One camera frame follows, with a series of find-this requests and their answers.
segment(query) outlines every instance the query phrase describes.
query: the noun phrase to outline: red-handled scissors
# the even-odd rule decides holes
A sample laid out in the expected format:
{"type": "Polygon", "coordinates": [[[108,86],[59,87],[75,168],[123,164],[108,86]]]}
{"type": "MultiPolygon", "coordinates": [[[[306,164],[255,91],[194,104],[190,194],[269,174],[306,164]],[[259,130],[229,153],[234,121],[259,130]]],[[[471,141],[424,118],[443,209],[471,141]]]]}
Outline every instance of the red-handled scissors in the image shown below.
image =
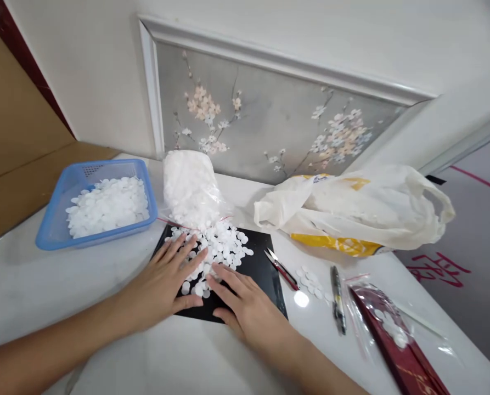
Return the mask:
{"type": "Polygon", "coordinates": [[[274,265],[276,270],[279,271],[279,273],[281,273],[281,275],[285,278],[285,280],[287,280],[287,282],[292,287],[292,289],[298,291],[300,289],[300,286],[296,281],[296,279],[294,278],[294,276],[289,273],[289,271],[285,268],[285,266],[281,264],[281,262],[279,262],[276,254],[274,254],[274,252],[272,252],[269,248],[267,249],[268,252],[267,251],[264,252],[267,258],[272,262],[272,265],[274,265]]]}

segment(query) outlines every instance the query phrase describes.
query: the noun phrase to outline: plastic bag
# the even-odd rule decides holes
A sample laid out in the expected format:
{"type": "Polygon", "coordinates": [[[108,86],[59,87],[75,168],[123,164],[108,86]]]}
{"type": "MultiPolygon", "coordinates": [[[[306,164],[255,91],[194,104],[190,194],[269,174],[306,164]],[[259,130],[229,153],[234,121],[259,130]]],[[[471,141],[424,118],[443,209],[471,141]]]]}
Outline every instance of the plastic bag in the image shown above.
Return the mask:
{"type": "Polygon", "coordinates": [[[164,201],[163,215],[202,232],[232,212],[217,186],[210,158],[198,151],[168,152],[164,159],[164,201]]]}
{"type": "Polygon", "coordinates": [[[451,340],[437,327],[437,320],[414,306],[407,296],[402,295],[399,300],[390,298],[370,280],[370,275],[364,274],[342,284],[348,288],[345,302],[354,320],[353,329],[364,360],[368,361],[368,356],[369,363],[381,364],[383,357],[401,388],[409,387],[408,376],[415,372],[416,382],[410,384],[415,388],[430,386],[429,393],[447,394],[444,386],[448,384],[452,386],[448,388],[450,393],[476,393],[476,385],[466,377],[468,368],[451,340]],[[406,343],[395,339],[397,330],[393,326],[405,333],[406,343]],[[414,367],[417,362],[424,373],[414,367]]]}
{"type": "Polygon", "coordinates": [[[307,245],[352,256],[435,243],[455,217],[448,196],[403,165],[338,177],[291,177],[255,202],[254,209],[254,221],[260,227],[280,228],[307,245]],[[423,196],[425,190],[442,203],[440,216],[423,196]]]}

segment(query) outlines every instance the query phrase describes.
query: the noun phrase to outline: blue plastic basket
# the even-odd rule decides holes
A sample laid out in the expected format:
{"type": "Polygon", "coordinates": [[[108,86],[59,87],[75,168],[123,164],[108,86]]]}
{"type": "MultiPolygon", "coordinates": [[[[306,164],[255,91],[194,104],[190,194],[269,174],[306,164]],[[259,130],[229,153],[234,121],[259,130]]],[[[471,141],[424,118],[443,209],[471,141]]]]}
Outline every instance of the blue plastic basket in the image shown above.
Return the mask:
{"type": "Polygon", "coordinates": [[[84,248],[106,241],[119,239],[147,230],[157,219],[157,203],[150,184],[148,169],[140,159],[123,159],[97,162],[74,163],[67,166],[54,189],[47,206],[46,214],[36,235],[36,246],[41,250],[59,250],[66,247],[84,248]],[[148,212],[146,221],[137,222],[122,228],[108,230],[78,239],[73,239],[67,227],[65,209],[73,206],[71,199],[80,195],[82,189],[92,190],[94,184],[105,178],[136,176],[144,182],[148,212]]]}

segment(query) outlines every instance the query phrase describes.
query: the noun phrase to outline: red gift box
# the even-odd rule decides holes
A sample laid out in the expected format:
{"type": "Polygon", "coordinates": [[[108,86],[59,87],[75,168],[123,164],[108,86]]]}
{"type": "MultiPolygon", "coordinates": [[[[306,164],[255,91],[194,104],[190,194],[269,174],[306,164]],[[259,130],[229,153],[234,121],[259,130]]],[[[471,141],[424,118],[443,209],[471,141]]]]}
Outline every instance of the red gift box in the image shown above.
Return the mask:
{"type": "Polygon", "coordinates": [[[398,309],[386,294],[372,284],[353,285],[351,293],[402,393],[449,395],[419,345],[409,334],[398,309]],[[407,334],[408,342],[404,348],[400,348],[384,329],[382,320],[375,315],[376,310],[388,312],[395,324],[407,334]]]}

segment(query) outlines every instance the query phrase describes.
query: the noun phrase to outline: black mat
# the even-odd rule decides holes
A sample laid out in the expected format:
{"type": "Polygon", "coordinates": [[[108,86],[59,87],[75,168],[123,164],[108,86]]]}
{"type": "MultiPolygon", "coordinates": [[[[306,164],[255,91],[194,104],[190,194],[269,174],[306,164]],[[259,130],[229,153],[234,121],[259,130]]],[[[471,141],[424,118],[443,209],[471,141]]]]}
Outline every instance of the black mat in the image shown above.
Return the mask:
{"type": "MultiPolygon", "coordinates": [[[[272,266],[271,262],[263,252],[263,250],[266,250],[267,248],[274,251],[271,236],[265,233],[255,232],[253,230],[239,229],[239,231],[246,234],[246,236],[249,238],[248,243],[246,243],[246,247],[253,250],[254,255],[246,255],[244,258],[242,258],[241,265],[236,271],[252,277],[257,285],[259,285],[259,287],[267,294],[271,301],[287,318],[287,310],[285,308],[285,301],[283,300],[283,292],[281,291],[278,271],[272,266]]],[[[171,236],[172,226],[167,225],[162,232],[162,236],[157,243],[157,247],[155,248],[152,256],[155,255],[157,250],[162,246],[162,244],[164,244],[164,239],[171,236]]],[[[191,288],[193,288],[196,283],[197,280],[191,281],[191,288]]],[[[182,293],[179,289],[177,292],[177,297],[180,296],[182,296],[182,293]]],[[[224,304],[224,302],[215,294],[215,292],[211,291],[210,297],[208,299],[203,298],[203,302],[204,305],[202,307],[186,309],[178,312],[177,315],[223,323],[223,321],[221,321],[219,318],[212,315],[212,312],[217,307],[226,307],[226,304],[224,304]]]]}

